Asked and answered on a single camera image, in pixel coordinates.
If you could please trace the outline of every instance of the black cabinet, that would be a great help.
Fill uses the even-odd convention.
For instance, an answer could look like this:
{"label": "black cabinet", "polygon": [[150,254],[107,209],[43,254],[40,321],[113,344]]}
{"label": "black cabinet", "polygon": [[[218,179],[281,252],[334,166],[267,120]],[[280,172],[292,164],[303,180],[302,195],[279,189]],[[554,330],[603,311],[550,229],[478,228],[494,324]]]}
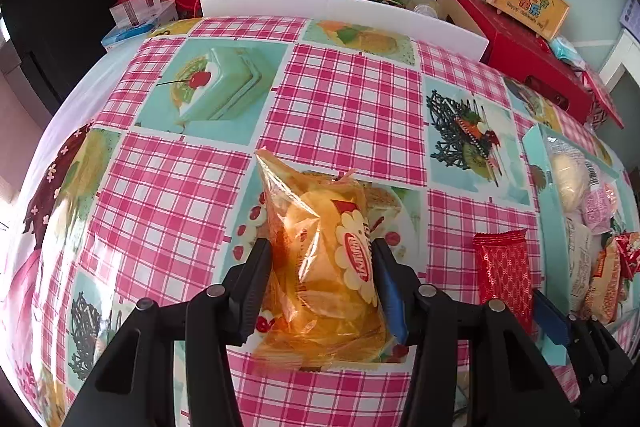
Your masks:
{"label": "black cabinet", "polygon": [[105,54],[116,0],[4,0],[2,15],[33,90],[54,114]]}

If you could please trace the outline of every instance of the teal plastic box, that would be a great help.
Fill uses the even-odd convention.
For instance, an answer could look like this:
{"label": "teal plastic box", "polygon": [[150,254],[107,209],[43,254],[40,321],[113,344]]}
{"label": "teal plastic box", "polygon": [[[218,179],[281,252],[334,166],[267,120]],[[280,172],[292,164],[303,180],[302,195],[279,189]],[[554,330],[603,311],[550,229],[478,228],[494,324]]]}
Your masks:
{"label": "teal plastic box", "polygon": [[[538,188],[538,202],[540,204],[540,226],[542,228],[542,261],[543,280],[542,292],[563,313],[570,311],[571,284],[569,279],[568,240],[564,225],[564,213],[560,202],[560,195],[554,181],[546,148],[547,139],[556,138],[581,151],[585,158],[598,165],[603,174],[613,179],[620,196],[619,212],[627,230],[633,230],[633,212],[636,212],[635,201],[630,187],[624,181],[622,174],[615,171],[606,163],[591,155],[585,149],[556,133],[546,125],[537,124],[529,129],[523,137],[522,144],[527,153],[529,165],[534,170],[540,169],[538,176],[544,176],[545,186]],[[632,298],[634,308],[638,307],[640,299],[640,277],[636,275],[633,283]],[[543,335],[542,354],[550,365],[565,365],[566,350],[564,346],[556,346]]]}

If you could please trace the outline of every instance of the transparent plastic bag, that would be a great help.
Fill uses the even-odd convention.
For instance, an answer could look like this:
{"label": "transparent plastic bag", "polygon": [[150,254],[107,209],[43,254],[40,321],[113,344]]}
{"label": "transparent plastic bag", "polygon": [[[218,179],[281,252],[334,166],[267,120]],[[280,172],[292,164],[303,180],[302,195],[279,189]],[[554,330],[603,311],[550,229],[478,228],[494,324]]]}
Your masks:
{"label": "transparent plastic bag", "polygon": [[589,187],[589,173],[584,154],[559,139],[549,137],[551,169],[558,186],[562,209],[565,213],[578,209],[584,193]]}
{"label": "transparent plastic bag", "polygon": [[373,282],[367,203],[338,181],[256,152],[273,272],[262,303],[274,323],[254,355],[279,367],[375,362],[387,333]]}

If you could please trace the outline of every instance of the cherry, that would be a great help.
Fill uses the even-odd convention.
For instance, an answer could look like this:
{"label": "cherry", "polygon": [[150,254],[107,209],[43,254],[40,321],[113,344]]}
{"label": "cherry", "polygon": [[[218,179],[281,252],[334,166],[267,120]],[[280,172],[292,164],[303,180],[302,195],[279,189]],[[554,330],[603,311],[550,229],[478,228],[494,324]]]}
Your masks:
{"label": "cherry", "polygon": [[211,73],[209,71],[196,71],[189,79],[189,87],[195,89],[196,87],[206,86],[210,80]]}
{"label": "cherry", "polygon": [[244,247],[242,245],[238,245],[233,249],[234,257],[240,261],[242,259],[242,254],[244,253]]}
{"label": "cherry", "polygon": [[260,211],[261,208],[259,206],[254,206],[254,208],[251,209],[251,211],[249,212],[249,219],[251,219],[252,221],[255,221],[256,219],[258,219],[258,216],[260,216]]}
{"label": "cherry", "polygon": [[262,317],[262,315],[258,315],[258,319],[255,321],[255,329],[260,331],[260,333],[266,333],[269,331],[269,323],[267,319]]}
{"label": "cherry", "polygon": [[386,232],[385,241],[390,247],[396,247],[400,244],[400,234],[398,232]]}

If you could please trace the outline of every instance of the red gift box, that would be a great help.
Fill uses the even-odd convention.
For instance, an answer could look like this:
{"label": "red gift box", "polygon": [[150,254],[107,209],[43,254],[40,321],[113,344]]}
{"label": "red gift box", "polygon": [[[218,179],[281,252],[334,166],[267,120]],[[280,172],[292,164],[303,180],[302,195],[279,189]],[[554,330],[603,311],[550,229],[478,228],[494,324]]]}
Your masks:
{"label": "red gift box", "polygon": [[474,250],[480,303],[500,299],[530,334],[533,289],[526,235],[527,230],[476,233]]}
{"label": "red gift box", "polygon": [[542,38],[483,0],[457,0],[489,39],[481,62],[529,86],[584,124],[591,93]]}

